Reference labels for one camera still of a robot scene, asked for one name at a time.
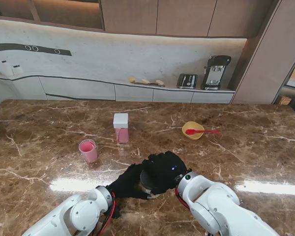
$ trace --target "cable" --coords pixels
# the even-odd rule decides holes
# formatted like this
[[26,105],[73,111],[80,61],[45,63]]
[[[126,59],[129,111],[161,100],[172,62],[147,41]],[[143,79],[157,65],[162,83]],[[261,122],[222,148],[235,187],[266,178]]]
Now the cable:
[[176,193],[176,197],[181,202],[181,204],[183,204],[187,209],[190,209],[188,204],[179,196],[178,187],[176,187],[175,193]]
[[107,225],[110,223],[110,220],[113,217],[113,214],[114,214],[114,211],[115,211],[115,207],[116,207],[116,201],[115,201],[115,194],[114,194],[114,192],[112,192],[112,196],[113,196],[113,205],[110,207],[109,214],[106,216],[106,219],[104,220],[104,222],[102,224],[102,227],[100,228],[99,232],[95,236],[100,236],[104,232],[104,230],[106,229]]

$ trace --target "yellow food item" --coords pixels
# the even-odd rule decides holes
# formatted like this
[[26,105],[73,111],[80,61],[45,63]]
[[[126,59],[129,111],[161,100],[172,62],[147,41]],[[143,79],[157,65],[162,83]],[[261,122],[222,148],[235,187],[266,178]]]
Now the yellow food item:
[[148,80],[145,80],[145,79],[142,79],[142,83],[143,84],[149,84],[149,81]]
[[130,83],[135,83],[135,82],[136,82],[136,79],[133,78],[133,77],[130,77],[130,78],[129,78],[129,82],[130,82]]
[[159,85],[164,85],[164,82],[161,81],[161,80],[157,80],[156,82],[157,82]]

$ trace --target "red spoon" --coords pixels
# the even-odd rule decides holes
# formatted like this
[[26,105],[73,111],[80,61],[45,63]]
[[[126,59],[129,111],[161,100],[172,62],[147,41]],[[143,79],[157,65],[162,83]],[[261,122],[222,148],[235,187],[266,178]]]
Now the red spoon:
[[216,130],[195,130],[195,129],[187,129],[186,134],[193,135],[198,133],[211,133],[211,134],[219,134],[219,131]]

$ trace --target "coffee machine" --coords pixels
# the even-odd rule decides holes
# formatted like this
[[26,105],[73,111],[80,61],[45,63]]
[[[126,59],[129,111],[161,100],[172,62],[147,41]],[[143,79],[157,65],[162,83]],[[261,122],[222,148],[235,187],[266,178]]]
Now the coffee machine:
[[229,65],[232,58],[225,55],[210,56],[205,66],[205,77],[203,78],[201,88],[205,90],[218,90],[221,88],[226,66]]

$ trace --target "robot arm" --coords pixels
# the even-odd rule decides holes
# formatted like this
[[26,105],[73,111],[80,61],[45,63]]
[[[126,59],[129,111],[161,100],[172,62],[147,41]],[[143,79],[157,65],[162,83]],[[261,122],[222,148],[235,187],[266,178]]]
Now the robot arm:
[[279,236],[258,215],[241,208],[236,193],[225,184],[190,172],[181,178],[176,193],[212,235]]
[[70,229],[80,231],[77,236],[87,236],[95,229],[100,213],[113,205],[113,196],[104,186],[99,186],[91,190],[86,200],[78,194],[69,197],[23,236],[72,236]]

